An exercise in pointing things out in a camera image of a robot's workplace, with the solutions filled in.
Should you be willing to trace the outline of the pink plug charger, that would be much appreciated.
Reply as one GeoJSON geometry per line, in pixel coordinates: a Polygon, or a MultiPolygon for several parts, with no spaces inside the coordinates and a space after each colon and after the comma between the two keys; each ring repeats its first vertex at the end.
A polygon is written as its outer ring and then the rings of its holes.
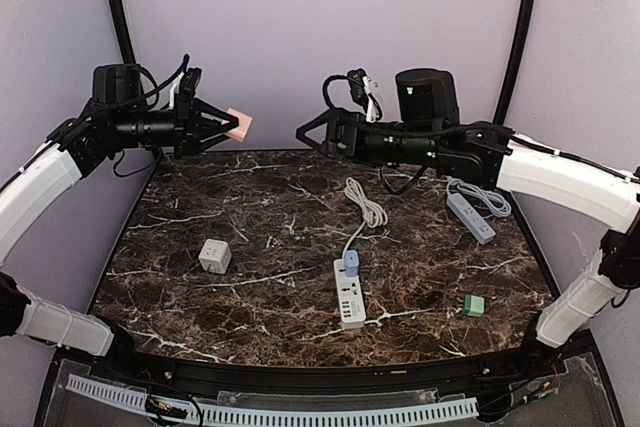
{"type": "Polygon", "coordinates": [[[253,122],[253,117],[245,113],[228,108],[227,113],[234,116],[238,120],[238,125],[225,133],[225,135],[238,142],[243,142],[249,132],[253,122]]]}

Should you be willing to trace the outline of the green plug charger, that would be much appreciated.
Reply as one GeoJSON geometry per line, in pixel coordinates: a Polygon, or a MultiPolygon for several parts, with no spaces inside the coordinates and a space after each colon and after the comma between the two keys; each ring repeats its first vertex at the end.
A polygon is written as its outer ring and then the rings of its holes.
{"type": "Polygon", "coordinates": [[[485,313],[485,298],[466,294],[464,298],[464,314],[469,317],[480,317],[485,313]]]}

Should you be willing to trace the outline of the blue plug charger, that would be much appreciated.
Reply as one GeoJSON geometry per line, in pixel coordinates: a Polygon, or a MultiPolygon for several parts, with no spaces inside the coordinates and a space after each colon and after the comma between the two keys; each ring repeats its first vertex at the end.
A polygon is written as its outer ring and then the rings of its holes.
{"type": "Polygon", "coordinates": [[[360,259],[356,250],[346,250],[343,254],[344,273],[347,278],[355,278],[359,273],[360,259]]]}

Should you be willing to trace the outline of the left black frame post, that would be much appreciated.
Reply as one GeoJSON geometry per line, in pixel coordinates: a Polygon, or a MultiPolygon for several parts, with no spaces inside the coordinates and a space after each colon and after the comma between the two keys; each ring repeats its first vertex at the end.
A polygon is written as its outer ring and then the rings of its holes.
{"type": "Polygon", "coordinates": [[[126,19],[124,1],[108,0],[108,5],[122,61],[124,63],[135,63],[136,56],[126,19]]]}

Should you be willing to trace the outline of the grey blue power strip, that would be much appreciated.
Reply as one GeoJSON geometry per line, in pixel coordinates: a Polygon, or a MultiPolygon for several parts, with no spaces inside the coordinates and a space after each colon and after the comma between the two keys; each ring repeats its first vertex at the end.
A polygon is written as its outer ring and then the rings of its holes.
{"type": "Polygon", "coordinates": [[[448,194],[447,207],[461,221],[478,243],[486,245],[495,238],[494,229],[460,193],[448,194]]]}

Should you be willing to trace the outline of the white cube socket adapter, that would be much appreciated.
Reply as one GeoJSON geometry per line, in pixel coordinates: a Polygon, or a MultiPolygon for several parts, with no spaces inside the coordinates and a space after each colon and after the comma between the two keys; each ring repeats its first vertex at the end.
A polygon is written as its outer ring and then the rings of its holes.
{"type": "Polygon", "coordinates": [[[231,262],[232,253],[226,241],[207,239],[198,259],[205,272],[223,275],[231,262]]]}

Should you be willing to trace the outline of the white power strip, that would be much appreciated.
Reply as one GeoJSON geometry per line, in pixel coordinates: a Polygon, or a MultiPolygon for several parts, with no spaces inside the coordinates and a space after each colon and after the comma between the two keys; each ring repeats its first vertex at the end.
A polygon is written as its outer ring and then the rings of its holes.
{"type": "Polygon", "coordinates": [[[362,328],[366,321],[366,307],[360,278],[357,274],[347,275],[343,259],[333,262],[338,309],[341,328],[344,330],[362,328]]]}

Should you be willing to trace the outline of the small circuit board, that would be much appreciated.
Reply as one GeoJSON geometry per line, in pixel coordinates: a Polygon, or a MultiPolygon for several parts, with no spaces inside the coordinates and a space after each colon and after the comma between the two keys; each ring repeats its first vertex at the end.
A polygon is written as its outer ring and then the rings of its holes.
{"type": "Polygon", "coordinates": [[[165,401],[159,400],[153,396],[148,396],[145,400],[145,410],[157,416],[168,416],[173,418],[185,419],[188,411],[171,405],[165,401]]]}

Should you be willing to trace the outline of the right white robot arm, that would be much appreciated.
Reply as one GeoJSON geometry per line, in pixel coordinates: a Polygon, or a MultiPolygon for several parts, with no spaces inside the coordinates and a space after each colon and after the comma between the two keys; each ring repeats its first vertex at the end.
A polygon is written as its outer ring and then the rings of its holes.
{"type": "Polygon", "coordinates": [[[616,296],[639,286],[639,174],[602,166],[554,149],[491,122],[463,124],[453,75],[414,68],[395,77],[401,119],[385,122],[362,69],[343,75],[352,101],[349,111],[331,100],[326,110],[296,130],[317,152],[371,167],[417,165],[486,190],[521,193],[593,218],[607,228],[589,265],[538,316],[533,339],[510,360],[521,381],[534,379],[558,349],[616,296]]]}

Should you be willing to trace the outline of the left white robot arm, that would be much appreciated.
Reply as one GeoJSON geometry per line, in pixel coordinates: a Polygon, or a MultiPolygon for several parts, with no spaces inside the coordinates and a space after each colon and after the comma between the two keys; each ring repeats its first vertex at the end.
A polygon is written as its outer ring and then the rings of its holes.
{"type": "MultiPolygon", "coordinates": [[[[149,92],[139,64],[111,64],[94,70],[92,94],[81,114],[59,125],[1,188],[1,256],[66,191],[105,160],[128,149],[169,148],[174,156],[199,154],[238,135],[243,123],[233,109],[220,110],[197,98],[202,71],[186,62],[149,92]]],[[[1,334],[21,335],[102,357],[120,383],[141,374],[140,359],[121,344],[129,336],[115,325],[41,298],[1,275],[1,334]]]]}

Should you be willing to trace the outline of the black frame post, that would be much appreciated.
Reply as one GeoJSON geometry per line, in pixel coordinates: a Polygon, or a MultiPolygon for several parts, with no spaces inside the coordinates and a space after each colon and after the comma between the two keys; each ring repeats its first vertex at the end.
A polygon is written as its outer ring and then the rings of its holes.
{"type": "Polygon", "coordinates": [[[511,49],[493,115],[493,122],[496,124],[503,125],[509,112],[524,56],[534,5],[535,0],[520,0],[519,3],[511,49]]]}
{"type": "Polygon", "coordinates": [[[108,0],[108,5],[122,61],[124,63],[135,63],[136,56],[126,19],[124,1],[108,0]]]}

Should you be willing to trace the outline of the black front rail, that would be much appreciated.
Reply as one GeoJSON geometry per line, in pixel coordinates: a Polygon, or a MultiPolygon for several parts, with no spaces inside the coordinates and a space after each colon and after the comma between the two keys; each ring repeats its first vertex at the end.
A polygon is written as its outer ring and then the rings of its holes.
{"type": "Polygon", "coordinates": [[[356,395],[409,390],[435,390],[442,395],[468,394],[481,400],[502,395],[524,381],[569,372],[569,361],[588,359],[598,379],[608,380],[590,330],[575,333],[560,349],[559,357],[543,364],[525,365],[519,348],[425,363],[372,367],[285,368],[254,367],[189,361],[134,352],[120,367],[76,351],[57,352],[49,365],[45,388],[53,390],[63,370],[89,374],[144,387],[157,384],[161,393],[184,393],[214,398],[221,391],[291,394],[356,395]]]}

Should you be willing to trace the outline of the right black frame post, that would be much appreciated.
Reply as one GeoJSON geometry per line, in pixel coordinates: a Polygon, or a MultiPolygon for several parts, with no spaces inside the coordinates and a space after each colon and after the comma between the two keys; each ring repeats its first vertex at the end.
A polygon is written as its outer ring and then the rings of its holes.
{"type": "Polygon", "coordinates": [[[535,0],[520,0],[519,3],[511,49],[493,115],[493,122],[496,124],[503,125],[509,112],[524,56],[534,5],[535,0]]]}

